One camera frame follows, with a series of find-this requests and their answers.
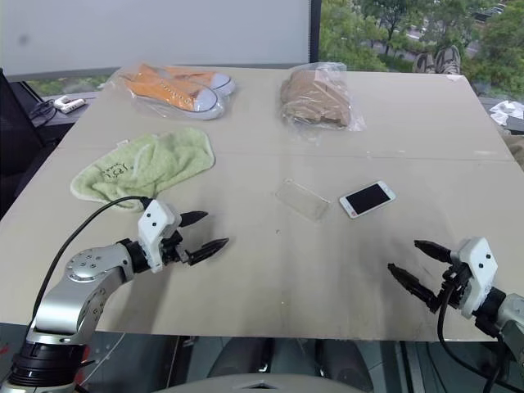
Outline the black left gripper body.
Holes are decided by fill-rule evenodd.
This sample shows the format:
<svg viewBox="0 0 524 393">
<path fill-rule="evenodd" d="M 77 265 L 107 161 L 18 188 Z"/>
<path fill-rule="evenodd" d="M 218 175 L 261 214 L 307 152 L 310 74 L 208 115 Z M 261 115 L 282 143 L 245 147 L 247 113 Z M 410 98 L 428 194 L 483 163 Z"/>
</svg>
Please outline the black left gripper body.
<svg viewBox="0 0 524 393">
<path fill-rule="evenodd" d="M 178 229 L 175 229 L 170 237 L 166 237 L 160 242 L 160 256 L 163 265 L 178 262 L 192 265 L 189 252 L 182 247 L 182 242 L 183 237 Z"/>
</svg>

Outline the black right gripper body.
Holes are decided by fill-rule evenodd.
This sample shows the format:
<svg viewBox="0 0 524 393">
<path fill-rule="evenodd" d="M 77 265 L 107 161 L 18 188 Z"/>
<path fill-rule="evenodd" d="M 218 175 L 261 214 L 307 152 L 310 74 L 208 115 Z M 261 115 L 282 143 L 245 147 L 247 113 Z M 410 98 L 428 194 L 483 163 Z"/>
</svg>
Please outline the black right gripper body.
<svg viewBox="0 0 524 393">
<path fill-rule="evenodd" d="M 466 287 L 471 277 L 472 272 L 464 262 L 451 265 L 447 268 L 442 274 L 443 282 L 436 297 L 436 304 L 432 307 L 432 311 L 436 312 L 441 308 L 444 304 L 445 294 L 448 291 L 450 292 L 448 306 L 454 309 L 460 309 L 461 301 L 463 300 Z"/>
</svg>

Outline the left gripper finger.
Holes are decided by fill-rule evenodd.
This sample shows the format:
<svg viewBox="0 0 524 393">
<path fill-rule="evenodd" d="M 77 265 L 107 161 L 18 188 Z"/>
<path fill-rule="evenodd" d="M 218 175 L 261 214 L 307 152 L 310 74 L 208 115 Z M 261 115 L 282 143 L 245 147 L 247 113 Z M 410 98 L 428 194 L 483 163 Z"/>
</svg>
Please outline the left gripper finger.
<svg viewBox="0 0 524 393">
<path fill-rule="evenodd" d="M 187 226 L 193 225 L 196 222 L 200 221 L 201 219 L 204 219 L 207 215 L 208 215 L 208 212 L 201 211 L 201 210 L 194 210 L 194 211 L 182 213 L 180 215 L 181 221 L 180 221 L 179 227 L 185 228 Z"/>
<path fill-rule="evenodd" d="M 201 246 L 200 249 L 194 252 L 188 252 L 188 263 L 198 264 L 203 260 L 207 260 L 214 254 L 222 250 L 229 242 L 229 238 L 215 239 Z"/>
</svg>

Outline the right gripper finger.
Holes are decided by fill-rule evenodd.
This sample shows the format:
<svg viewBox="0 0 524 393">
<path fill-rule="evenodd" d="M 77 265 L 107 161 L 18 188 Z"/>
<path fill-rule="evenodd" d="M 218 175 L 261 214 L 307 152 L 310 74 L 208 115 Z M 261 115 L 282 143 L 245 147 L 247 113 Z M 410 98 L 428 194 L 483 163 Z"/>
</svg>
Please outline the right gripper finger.
<svg viewBox="0 0 524 393">
<path fill-rule="evenodd" d="M 439 298 L 433 291 L 423 286 L 415 276 L 395 264 L 388 264 L 387 268 L 395 280 L 411 295 L 416 296 L 424 303 L 432 313 L 440 308 Z"/>
<path fill-rule="evenodd" d="M 422 253 L 442 263 L 452 264 L 451 250 L 428 240 L 414 240 L 413 244 Z"/>
</svg>

